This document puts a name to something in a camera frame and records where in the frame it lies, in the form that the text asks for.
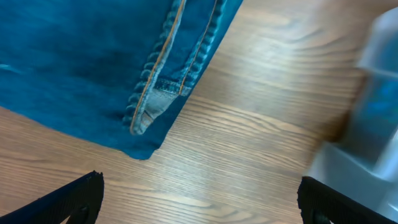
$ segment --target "wooden table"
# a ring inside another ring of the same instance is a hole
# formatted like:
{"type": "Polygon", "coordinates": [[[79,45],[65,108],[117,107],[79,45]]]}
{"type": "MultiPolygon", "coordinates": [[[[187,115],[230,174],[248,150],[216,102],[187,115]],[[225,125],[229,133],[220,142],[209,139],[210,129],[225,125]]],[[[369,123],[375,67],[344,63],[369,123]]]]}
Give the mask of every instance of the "wooden table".
{"type": "Polygon", "coordinates": [[[148,161],[0,109],[0,215],[104,172],[97,223],[301,223],[297,187],[363,84],[373,0],[245,0],[148,161]]]}

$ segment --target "black object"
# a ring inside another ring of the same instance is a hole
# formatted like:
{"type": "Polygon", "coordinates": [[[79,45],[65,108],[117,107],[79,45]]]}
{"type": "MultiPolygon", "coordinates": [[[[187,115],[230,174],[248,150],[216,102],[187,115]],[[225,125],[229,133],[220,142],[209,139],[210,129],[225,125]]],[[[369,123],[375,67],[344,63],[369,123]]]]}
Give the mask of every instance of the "black object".
{"type": "Polygon", "coordinates": [[[397,224],[311,177],[303,177],[297,201],[304,224],[397,224]]]}
{"type": "Polygon", "coordinates": [[[104,177],[95,171],[0,217],[0,224],[94,224],[104,197],[104,177]]]}

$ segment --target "blue denim cloth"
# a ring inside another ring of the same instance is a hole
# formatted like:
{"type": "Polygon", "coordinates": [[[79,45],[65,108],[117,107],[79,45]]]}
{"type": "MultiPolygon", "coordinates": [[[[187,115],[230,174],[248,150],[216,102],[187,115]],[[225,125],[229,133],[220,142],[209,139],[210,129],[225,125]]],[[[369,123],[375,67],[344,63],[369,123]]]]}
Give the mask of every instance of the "blue denim cloth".
{"type": "Polygon", "coordinates": [[[0,0],[0,106],[148,159],[242,0],[0,0]]]}

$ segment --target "denim hem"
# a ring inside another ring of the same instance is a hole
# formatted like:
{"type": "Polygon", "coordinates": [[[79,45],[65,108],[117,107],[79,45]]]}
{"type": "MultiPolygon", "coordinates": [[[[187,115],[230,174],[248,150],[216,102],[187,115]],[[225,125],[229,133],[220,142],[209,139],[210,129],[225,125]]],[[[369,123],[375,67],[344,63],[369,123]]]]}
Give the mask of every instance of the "denim hem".
{"type": "Polygon", "coordinates": [[[178,93],[182,96],[187,96],[190,90],[195,86],[198,78],[202,72],[202,68],[205,64],[206,58],[213,45],[214,39],[220,28],[223,11],[227,0],[216,0],[211,13],[209,23],[204,31],[200,41],[195,46],[195,49],[190,54],[190,58],[186,62],[186,66],[183,69],[185,74],[178,84],[178,93]]]}
{"type": "Polygon", "coordinates": [[[129,126],[131,134],[143,134],[149,125],[142,120],[146,103],[172,48],[184,7],[185,0],[174,0],[172,3],[171,10],[163,24],[163,32],[159,37],[159,41],[148,56],[147,63],[141,73],[141,80],[135,86],[133,94],[128,99],[123,125],[129,126]]]}

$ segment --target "transparent plastic bin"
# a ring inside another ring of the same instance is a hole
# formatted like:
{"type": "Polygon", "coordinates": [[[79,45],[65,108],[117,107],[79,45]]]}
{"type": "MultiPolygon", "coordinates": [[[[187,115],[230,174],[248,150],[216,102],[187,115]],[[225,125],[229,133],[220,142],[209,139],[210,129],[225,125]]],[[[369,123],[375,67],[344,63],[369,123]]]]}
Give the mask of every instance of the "transparent plastic bin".
{"type": "Polygon", "coordinates": [[[370,76],[338,146],[374,175],[398,180],[398,8],[375,20],[358,67],[370,76]]]}

